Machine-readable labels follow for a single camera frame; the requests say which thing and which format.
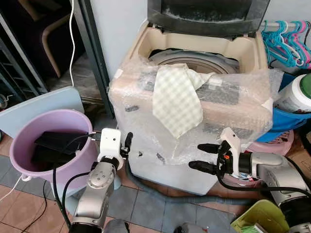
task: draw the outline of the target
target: yellow basket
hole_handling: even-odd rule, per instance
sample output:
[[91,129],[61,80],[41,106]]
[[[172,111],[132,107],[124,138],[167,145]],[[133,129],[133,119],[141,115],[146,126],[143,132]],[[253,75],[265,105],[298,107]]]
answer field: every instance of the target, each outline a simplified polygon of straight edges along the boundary
[[286,233],[289,226],[282,211],[268,200],[257,201],[242,216],[231,223],[238,233],[242,233],[241,227],[252,226],[258,223],[268,233]]

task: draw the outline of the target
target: tiled floor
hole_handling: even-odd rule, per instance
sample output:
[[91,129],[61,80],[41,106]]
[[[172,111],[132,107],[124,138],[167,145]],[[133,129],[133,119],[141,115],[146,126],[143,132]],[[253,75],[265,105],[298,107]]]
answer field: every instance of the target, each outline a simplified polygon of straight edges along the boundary
[[[74,86],[78,89],[81,97],[96,100],[102,99],[86,53],[75,61],[72,66],[72,73],[75,77]],[[51,91],[70,85],[71,79],[69,70],[60,78],[49,78],[47,80],[47,86],[51,89]]]
[[[11,139],[5,136],[0,143],[0,197],[8,193],[20,176],[9,161],[8,151]],[[225,205],[213,202],[201,204],[176,204],[155,198],[127,179],[124,168],[117,174],[122,180],[122,186],[116,190],[109,200],[106,223],[114,218],[122,218],[129,222],[132,233],[173,233],[176,226],[183,222],[191,222],[202,227],[208,227],[209,232],[233,233],[230,223],[245,211],[244,206]],[[169,196],[189,196],[188,193],[146,182]],[[0,233],[20,233],[25,226],[39,216],[44,208],[42,194],[43,180],[32,179],[30,182],[20,182],[10,196],[0,202]],[[45,193],[52,198],[51,186],[46,185]],[[223,197],[250,197],[250,194],[231,192],[218,183],[210,190],[211,195]],[[257,193],[251,197],[258,198]],[[47,200],[45,214],[33,224],[28,233],[66,233],[68,232],[57,204]]]

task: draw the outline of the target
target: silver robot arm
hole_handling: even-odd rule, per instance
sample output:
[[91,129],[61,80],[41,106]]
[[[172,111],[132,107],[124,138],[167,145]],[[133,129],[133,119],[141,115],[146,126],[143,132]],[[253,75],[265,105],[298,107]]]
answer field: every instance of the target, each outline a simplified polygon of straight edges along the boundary
[[276,204],[284,213],[290,226],[289,233],[311,233],[311,194],[308,185],[298,170],[284,157],[272,153],[241,153],[241,142],[230,128],[220,136],[220,145],[201,144],[198,149],[218,153],[217,165],[192,161],[189,166],[211,174],[217,174],[226,188],[238,191],[260,191],[258,188],[232,187],[222,181],[225,173],[239,176],[240,173],[263,180]]
[[121,147],[121,132],[102,130],[100,154],[90,172],[86,190],[81,196],[71,222],[70,233],[101,233],[104,227],[108,201],[114,190],[116,171],[123,166],[123,158],[130,150],[133,134],[129,133]]

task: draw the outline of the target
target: white wall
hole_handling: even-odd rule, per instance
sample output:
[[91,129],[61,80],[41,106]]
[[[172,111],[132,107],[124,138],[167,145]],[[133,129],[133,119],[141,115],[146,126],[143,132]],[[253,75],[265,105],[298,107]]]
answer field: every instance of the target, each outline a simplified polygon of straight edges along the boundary
[[112,79],[147,18],[147,0],[91,0],[91,4]]
[[[147,18],[147,0],[91,0],[110,79]],[[271,0],[264,19],[309,20],[311,0]],[[308,39],[311,47],[311,35]]]
[[[268,22],[311,21],[311,0],[271,0],[263,20]],[[307,45],[311,48],[311,33],[308,36]]]

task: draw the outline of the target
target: purple bucket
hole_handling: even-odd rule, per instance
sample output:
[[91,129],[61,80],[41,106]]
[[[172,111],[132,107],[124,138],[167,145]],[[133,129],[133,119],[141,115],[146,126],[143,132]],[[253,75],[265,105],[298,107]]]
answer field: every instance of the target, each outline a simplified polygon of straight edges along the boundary
[[[70,109],[58,109],[43,113],[30,121],[20,130],[10,147],[10,160],[12,165],[22,173],[22,179],[28,181],[31,178],[41,177],[52,182],[52,170],[39,171],[39,168],[31,163],[35,149],[34,141],[43,132],[67,132],[67,133],[92,133],[93,128],[89,119],[82,113]],[[98,152],[94,141],[87,139],[81,151],[68,163],[56,170],[56,182],[65,186],[73,176],[89,172]],[[71,182],[69,188],[81,188],[86,185],[87,176],[79,177]]]

